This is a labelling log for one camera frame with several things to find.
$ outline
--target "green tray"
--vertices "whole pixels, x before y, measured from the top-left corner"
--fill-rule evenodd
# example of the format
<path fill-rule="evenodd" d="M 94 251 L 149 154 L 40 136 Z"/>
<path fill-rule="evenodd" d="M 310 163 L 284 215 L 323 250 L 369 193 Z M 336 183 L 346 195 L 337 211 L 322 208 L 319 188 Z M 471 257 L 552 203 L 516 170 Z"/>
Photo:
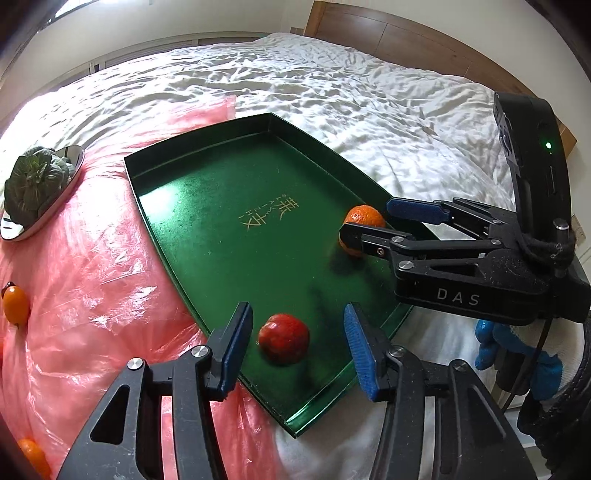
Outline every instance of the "green tray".
<path fill-rule="evenodd" d="M 355 205 L 382 211 L 390 195 L 331 149 L 264 113 L 170 138 L 125 159 L 166 269 L 209 334 L 251 303 L 254 329 L 240 379 L 286 431 L 302 434 L 356 379 L 343 308 L 359 301 L 393 336 L 410 311 L 392 295 L 388 263 L 351 258 L 337 243 Z M 395 228 L 434 238 L 415 222 Z M 310 329 L 296 365 L 268 363 L 256 345 L 274 313 Z"/>

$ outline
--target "white duvet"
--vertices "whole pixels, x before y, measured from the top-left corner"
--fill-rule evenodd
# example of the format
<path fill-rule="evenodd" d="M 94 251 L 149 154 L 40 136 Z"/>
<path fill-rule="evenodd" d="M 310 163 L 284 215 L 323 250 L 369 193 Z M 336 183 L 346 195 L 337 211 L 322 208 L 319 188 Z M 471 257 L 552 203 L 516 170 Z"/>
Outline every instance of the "white duvet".
<path fill-rule="evenodd" d="M 197 105 L 228 94 L 237 96 L 236 116 L 276 113 L 393 196 L 460 196 L 514 208 L 490 89 L 289 34 L 133 60 L 32 100 L 0 139 L 0 185 L 13 159 L 33 143 L 87 148 L 108 142 L 123 124 L 157 115 L 167 103 Z M 451 229 L 436 232 L 454 236 Z M 395 341 L 421 359 L 464 358 L 473 364 L 474 326 L 472 319 L 416 308 Z M 275 438 L 288 477 L 368 478 L 384 410 L 356 388 L 299 439 L 278 427 Z M 432 412 L 427 402 L 422 478 L 431 475 Z"/>

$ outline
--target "cherry tomato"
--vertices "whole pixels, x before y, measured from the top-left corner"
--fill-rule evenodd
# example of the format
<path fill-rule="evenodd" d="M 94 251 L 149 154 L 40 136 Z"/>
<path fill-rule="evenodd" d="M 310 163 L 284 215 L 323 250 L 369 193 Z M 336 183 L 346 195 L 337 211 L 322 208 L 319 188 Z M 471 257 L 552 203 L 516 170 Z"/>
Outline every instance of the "cherry tomato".
<path fill-rule="evenodd" d="M 306 324 L 288 313 L 271 316 L 258 334 L 259 347 L 277 365 L 299 362 L 305 357 L 309 344 L 310 331 Z"/>
<path fill-rule="evenodd" d="M 25 326 L 29 319 L 29 299 L 24 290 L 8 282 L 2 289 L 2 306 L 6 319 L 18 327 Z"/>
<path fill-rule="evenodd" d="M 43 480 L 49 480 L 51 477 L 51 468 L 45 458 L 45 453 L 38 444 L 30 439 L 21 439 L 18 441 L 18 446 L 21 448 L 25 457 L 32 463 L 33 467 L 41 475 Z"/>

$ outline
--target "pink plastic bag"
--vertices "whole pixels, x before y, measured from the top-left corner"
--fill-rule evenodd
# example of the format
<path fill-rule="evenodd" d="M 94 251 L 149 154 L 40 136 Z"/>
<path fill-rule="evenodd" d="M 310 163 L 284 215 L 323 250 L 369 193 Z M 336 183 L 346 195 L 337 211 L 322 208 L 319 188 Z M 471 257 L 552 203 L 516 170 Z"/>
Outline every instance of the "pink plastic bag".
<path fill-rule="evenodd" d="M 86 151 L 72 197 L 41 232 L 0 244 L 0 282 L 30 296 L 26 329 L 0 320 L 4 361 L 0 411 L 16 439 L 45 451 L 55 478 L 68 449 L 129 358 L 177 358 L 204 336 L 151 243 L 125 174 L 126 155 L 185 131 L 234 117 L 235 98 L 169 109 Z M 275 480 L 269 417 L 238 385 L 212 403 L 232 480 Z M 163 457 L 176 478 L 170 399 L 163 402 Z"/>

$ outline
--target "red fruit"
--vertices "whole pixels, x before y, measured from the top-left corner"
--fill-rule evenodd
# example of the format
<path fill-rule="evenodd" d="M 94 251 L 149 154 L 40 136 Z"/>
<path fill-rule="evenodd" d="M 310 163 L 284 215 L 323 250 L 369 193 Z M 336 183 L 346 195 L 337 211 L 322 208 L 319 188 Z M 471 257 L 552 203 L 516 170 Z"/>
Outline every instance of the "red fruit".
<path fill-rule="evenodd" d="M 277 313 L 261 327 L 257 343 L 271 362 L 291 365 L 305 357 L 310 344 L 310 331 L 293 315 Z"/>

